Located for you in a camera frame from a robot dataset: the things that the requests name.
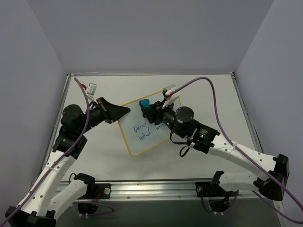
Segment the yellow framed whiteboard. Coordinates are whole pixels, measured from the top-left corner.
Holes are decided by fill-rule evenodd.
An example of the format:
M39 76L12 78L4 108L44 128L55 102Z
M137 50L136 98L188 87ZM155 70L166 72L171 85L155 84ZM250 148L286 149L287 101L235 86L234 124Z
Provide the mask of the yellow framed whiteboard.
M118 120L127 150L132 157L136 157L169 140L170 130L166 124L150 124L143 117L139 106L139 102L143 99L148 99L153 104L156 101L163 100L163 94L159 91L123 104L124 107L130 108L130 112Z

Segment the blue whiteboard eraser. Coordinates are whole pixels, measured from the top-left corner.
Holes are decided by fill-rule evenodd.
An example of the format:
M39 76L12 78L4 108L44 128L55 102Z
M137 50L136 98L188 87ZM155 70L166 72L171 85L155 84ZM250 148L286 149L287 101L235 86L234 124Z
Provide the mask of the blue whiteboard eraser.
M139 105L141 108L149 108L150 107L150 101L149 99L142 99L139 101Z

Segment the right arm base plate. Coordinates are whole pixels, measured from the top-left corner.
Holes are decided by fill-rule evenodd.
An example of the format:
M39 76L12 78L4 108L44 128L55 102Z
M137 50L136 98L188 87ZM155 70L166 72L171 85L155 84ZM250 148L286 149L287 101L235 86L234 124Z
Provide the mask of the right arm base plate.
M210 181L195 182L197 197L228 197L234 196L235 192L227 192L220 186L211 186Z

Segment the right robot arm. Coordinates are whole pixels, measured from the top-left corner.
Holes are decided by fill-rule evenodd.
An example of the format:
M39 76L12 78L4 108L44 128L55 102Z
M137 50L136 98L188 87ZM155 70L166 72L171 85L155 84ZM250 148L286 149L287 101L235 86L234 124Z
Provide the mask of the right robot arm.
M228 141L219 131L194 119L194 111L186 106L163 107L164 102L150 104L148 99L139 102L143 117L154 125L164 124L171 134L185 141L179 155L184 157L191 149L224 158L245 169L231 174L217 171L210 183L215 195L230 191L258 191L273 201L282 201L289 176L288 157L272 156L254 151L241 144Z

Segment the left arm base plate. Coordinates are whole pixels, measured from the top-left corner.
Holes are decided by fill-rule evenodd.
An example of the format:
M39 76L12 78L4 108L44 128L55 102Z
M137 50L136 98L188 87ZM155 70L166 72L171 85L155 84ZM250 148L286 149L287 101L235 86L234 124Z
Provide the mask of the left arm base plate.
M103 200L111 197L111 184L110 183L97 183L93 191L88 195L91 200Z

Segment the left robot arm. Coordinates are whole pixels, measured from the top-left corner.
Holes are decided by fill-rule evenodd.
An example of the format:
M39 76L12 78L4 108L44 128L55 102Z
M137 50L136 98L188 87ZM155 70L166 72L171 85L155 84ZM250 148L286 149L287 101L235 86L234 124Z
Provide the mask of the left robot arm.
M76 200L91 198L97 192L95 179L83 173L77 174L60 193L55 194L55 190L87 143L84 133L102 122L112 124L130 111L130 108L111 104L103 97L86 113L75 104L65 107L59 135L40 176L28 195L6 211L9 224L12 227L54 227Z

